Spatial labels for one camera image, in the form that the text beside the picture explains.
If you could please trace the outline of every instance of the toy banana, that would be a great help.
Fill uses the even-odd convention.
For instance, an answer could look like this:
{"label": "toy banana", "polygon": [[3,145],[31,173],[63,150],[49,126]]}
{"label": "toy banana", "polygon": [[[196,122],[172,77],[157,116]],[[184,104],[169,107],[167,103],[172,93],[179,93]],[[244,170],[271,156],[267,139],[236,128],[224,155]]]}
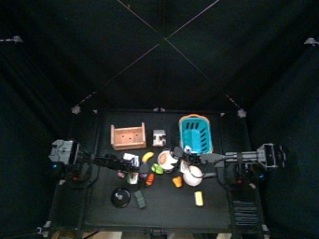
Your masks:
{"label": "toy banana", "polygon": [[153,152],[147,152],[147,153],[143,155],[141,162],[147,162],[153,156],[155,156],[155,153],[153,153]]}

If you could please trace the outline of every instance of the blue basket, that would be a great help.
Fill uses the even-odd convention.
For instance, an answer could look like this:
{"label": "blue basket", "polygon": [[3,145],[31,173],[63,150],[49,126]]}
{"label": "blue basket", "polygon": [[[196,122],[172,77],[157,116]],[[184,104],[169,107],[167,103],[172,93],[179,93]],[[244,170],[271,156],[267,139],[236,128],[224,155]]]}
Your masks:
{"label": "blue basket", "polygon": [[191,147],[192,153],[200,155],[214,151],[210,121],[192,114],[179,120],[180,147]]}

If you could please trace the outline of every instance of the wooden box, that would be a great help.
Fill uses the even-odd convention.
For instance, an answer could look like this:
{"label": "wooden box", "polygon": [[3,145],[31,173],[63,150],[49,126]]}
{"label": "wooden box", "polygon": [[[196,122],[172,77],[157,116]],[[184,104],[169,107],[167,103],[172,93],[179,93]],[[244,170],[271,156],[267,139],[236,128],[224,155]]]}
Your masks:
{"label": "wooden box", "polygon": [[145,148],[144,123],[140,127],[119,129],[111,125],[111,145],[115,150]]}

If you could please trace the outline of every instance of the white object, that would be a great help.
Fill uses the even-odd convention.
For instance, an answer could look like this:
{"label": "white object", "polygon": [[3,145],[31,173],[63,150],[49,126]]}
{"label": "white object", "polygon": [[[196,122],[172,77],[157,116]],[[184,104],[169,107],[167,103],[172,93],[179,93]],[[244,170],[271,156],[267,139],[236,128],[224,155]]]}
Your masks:
{"label": "white object", "polygon": [[159,157],[157,157],[157,162],[159,162],[159,166],[163,168],[165,173],[171,173],[173,171],[175,165],[172,165],[173,163],[176,163],[179,160],[176,160],[169,151],[164,150]]}
{"label": "white object", "polygon": [[153,147],[163,147],[165,145],[164,130],[153,130]]}
{"label": "white object", "polygon": [[127,161],[133,160],[133,165],[136,167],[140,167],[140,161],[139,161],[139,156],[137,155],[133,155],[131,153],[124,153],[123,159],[127,160]]}
{"label": "white object", "polygon": [[203,180],[203,173],[197,167],[189,166],[189,171],[183,174],[184,182],[195,187]]}

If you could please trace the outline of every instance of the black table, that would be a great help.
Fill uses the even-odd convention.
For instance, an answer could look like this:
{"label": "black table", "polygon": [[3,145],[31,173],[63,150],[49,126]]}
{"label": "black table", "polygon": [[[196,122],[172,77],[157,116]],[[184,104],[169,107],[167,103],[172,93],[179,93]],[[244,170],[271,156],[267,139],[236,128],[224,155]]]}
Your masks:
{"label": "black table", "polygon": [[[99,110],[76,115],[71,124],[69,138],[75,138],[85,150],[96,155],[123,153],[139,155],[155,152],[149,164],[156,162],[163,148],[152,147],[153,130],[164,130],[167,148],[179,145],[179,119],[191,113],[197,113],[210,120],[214,152],[248,151],[250,138],[246,120],[236,112],[219,114],[212,112],[153,112],[147,110]],[[111,125],[116,128],[137,127],[144,122],[147,148],[113,150],[111,146]],[[129,185],[117,177],[117,172],[108,168],[97,168],[99,177],[85,189],[72,189],[68,184],[57,185],[51,208],[51,230],[72,230],[79,232],[97,231],[143,231],[160,232],[232,232],[235,233],[235,218],[232,217],[232,197],[215,178],[203,179],[196,187],[187,184],[177,189],[172,178],[177,172],[156,176],[153,186]],[[147,206],[140,209],[132,195],[129,205],[120,209],[111,204],[111,193],[115,188],[127,188],[133,193],[141,191]],[[203,192],[204,205],[195,204],[195,192]]]}

